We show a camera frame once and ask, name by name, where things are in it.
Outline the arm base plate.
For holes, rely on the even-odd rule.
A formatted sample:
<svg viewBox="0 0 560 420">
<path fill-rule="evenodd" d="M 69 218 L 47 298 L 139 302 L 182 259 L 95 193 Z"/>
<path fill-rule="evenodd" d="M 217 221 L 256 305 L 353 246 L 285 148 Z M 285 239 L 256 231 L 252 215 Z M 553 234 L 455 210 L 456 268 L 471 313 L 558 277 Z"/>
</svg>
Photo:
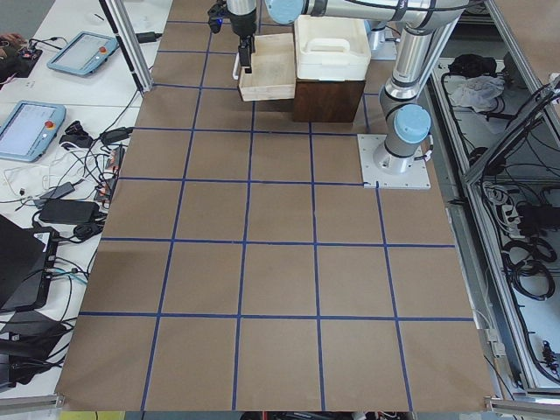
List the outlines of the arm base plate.
<svg viewBox="0 0 560 420">
<path fill-rule="evenodd" d="M 359 134 L 362 184 L 370 189 L 429 190 L 427 161 L 421 148 L 413 157 L 395 157 L 385 148 L 386 135 Z"/>
</svg>

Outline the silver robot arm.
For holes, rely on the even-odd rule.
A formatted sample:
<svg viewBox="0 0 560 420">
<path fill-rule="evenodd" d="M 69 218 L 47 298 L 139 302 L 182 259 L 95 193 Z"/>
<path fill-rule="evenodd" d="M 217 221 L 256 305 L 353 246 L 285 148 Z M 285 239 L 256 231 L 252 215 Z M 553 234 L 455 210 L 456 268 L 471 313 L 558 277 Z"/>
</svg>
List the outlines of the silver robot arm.
<svg viewBox="0 0 560 420">
<path fill-rule="evenodd" d="M 281 25 L 291 24 L 301 15 L 404 23 L 392 73 L 380 93 L 388 134 L 373 154 L 382 171 L 402 174 L 412 165 L 431 126 L 417 97 L 460 15 L 470 5 L 469 1 L 268 1 L 266 8 Z"/>
</svg>

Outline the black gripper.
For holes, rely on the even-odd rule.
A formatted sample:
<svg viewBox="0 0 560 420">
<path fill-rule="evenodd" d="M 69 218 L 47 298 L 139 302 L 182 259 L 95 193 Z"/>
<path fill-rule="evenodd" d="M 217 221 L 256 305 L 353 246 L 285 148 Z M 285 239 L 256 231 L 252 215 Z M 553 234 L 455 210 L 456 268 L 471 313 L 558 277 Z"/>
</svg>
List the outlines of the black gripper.
<svg viewBox="0 0 560 420">
<path fill-rule="evenodd" d="M 242 39 L 238 46 L 239 66 L 252 73 L 252 54 L 255 52 L 256 0 L 227 0 L 228 18 L 233 32 Z"/>
</svg>

